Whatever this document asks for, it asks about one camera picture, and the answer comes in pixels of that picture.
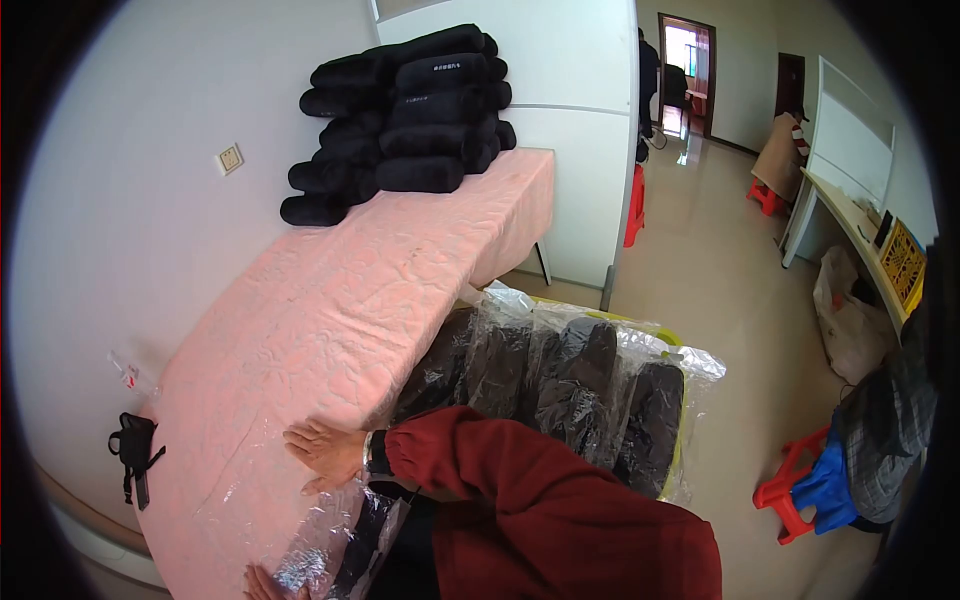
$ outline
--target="hand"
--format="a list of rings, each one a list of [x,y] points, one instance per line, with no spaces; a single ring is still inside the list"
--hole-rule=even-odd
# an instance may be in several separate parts
[[[283,432],[284,447],[319,477],[300,490],[303,495],[335,490],[353,479],[363,468],[363,443],[366,431],[345,433],[327,427],[316,419],[307,419],[306,427],[291,425]]]
[[[243,592],[248,600],[283,600],[283,594],[276,591],[274,581],[259,564],[257,566],[248,564],[244,579],[247,580],[247,588],[250,589]],[[306,584],[303,584],[297,592],[297,600],[310,600],[310,590]]]

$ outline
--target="whiteboard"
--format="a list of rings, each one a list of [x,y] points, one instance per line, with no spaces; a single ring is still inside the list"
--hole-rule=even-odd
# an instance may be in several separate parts
[[[843,73],[821,61],[820,100],[807,169],[855,200],[880,208],[893,164],[895,129]]]
[[[449,0],[376,24],[383,44],[476,23],[509,65],[513,104],[560,105],[629,114],[631,31],[625,1]]]

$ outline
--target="pink tablecloth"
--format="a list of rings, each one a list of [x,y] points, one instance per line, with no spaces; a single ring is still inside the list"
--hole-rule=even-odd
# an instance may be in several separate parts
[[[518,148],[453,194],[380,192],[337,227],[292,229],[230,285],[144,413],[167,453],[137,516],[174,597],[242,597],[245,564],[275,567],[311,509],[333,512],[300,496],[310,473],[279,433],[382,423],[461,286],[519,264],[552,210],[553,154]]]

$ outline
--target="electrical outlet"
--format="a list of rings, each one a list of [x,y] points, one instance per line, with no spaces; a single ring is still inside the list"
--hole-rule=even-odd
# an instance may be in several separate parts
[[[217,155],[217,164],[220,165],[220,172],[229,175],[237,170],[237,167],[243,164],[243,157],[240,156],[240,149],[233,144],[223,152]]]

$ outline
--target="wooden door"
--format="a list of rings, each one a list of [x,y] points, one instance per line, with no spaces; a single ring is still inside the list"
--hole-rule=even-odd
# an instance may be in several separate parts
[[[774,116],[778,116],[795,107],[804,105],[804,57],[780,53],[777,68],[777,107]]]

